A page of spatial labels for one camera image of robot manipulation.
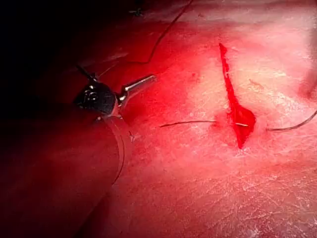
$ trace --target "dark background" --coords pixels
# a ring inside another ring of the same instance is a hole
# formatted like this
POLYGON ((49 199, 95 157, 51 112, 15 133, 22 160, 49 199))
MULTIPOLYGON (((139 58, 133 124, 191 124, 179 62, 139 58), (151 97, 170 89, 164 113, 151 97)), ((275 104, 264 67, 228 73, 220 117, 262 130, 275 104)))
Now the dark background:
POLYGON ((79 42, 86 44, 94 26, 129 17, 128 11, 142 2, 13 0, 2 3, 2 116, 33 104, 34 97, 28 88, 41 78, 58 51, 78 32, 87 32, 87 37, 79 42))

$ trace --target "blood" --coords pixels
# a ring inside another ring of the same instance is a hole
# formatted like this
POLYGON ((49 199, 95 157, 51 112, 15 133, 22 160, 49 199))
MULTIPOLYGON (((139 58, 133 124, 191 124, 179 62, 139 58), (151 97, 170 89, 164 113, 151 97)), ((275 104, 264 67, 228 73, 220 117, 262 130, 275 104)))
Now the blood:
POLYGON ((230 112, 228 113, 228 116, 232 120, 232 126, 237 136, 238 147, 242 149, 244 143, 254 129, 256 117, 250 110, 242 107, 238 102, 229 77, 229 65, 227 64, 225 57, 227 53, 227 48, 223 44, 219 43, 219 49, 222 62, 222 72, 230 106, 230 112), (245 124, 248 126, 241 126, 237 123, 245 124))

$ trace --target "metal shaft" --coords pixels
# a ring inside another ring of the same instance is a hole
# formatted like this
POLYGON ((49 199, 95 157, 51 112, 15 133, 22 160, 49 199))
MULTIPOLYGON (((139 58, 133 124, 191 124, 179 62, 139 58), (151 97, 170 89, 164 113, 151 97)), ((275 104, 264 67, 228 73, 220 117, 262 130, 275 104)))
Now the metal shaft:
POLYGON ((123 107, 130 98, 152 85, 156 80, 154 75, 150 75, 123 86, 120 94, 117 95, 119 106, 123 107))

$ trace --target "wound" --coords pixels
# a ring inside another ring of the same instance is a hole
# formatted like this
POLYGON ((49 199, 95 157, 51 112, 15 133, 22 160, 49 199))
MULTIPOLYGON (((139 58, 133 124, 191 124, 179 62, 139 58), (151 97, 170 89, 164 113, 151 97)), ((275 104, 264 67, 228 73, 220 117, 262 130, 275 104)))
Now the wound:
POLYGON ((242 149, 247 138, 249 137, 251 132, 253 132, 254 125, 256 123, 256 117, 250 110, 242 107, 239 104, 234 94, 233 86, 229 77, 229 65, 225 57, 227 53, 227 48, 223 44, 219 43, 219 49, 222 62, 222 73, 230 106, 230 112, 228 116, 232 120, 232 126, 237 136, 238 147, 242 149))

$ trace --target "skin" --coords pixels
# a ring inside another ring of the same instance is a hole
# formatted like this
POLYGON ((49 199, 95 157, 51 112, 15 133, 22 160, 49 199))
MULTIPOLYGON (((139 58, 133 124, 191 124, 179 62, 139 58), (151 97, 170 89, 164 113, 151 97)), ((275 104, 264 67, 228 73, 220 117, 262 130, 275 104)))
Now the skin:
MULTIPOLYGON (((103 29, 94 42, 98 51, 83 56, 103 63, 89 70, 146 59, 184 4, 175 1, 168 10, 157 4, 143 22, 103 29)), ((104 74, 100 80, 114 90, 149 72, 158 83, 124 111, 134 135, 132 158, 77 235, 316 237, 317 122, 286 133, 265 130, 298 124, 317 108, 316 15, 314 1, 197 1, 150 64, 120 65, 104 74), (241 150, 226 116, 219 42, 228 48, 236 96, 257 119, 241 150), (217 123, 159 127, 195 119, 217 123)), ((70 102, 81 88, 78 77, 69 70, 47 87, 73 88, 58 97, 70 102)))
POLYGON ((120 142, 129 140, 116 131, 120 119, 46 108, 1 122, 3 237, 73 237, 118 174, 120 142))

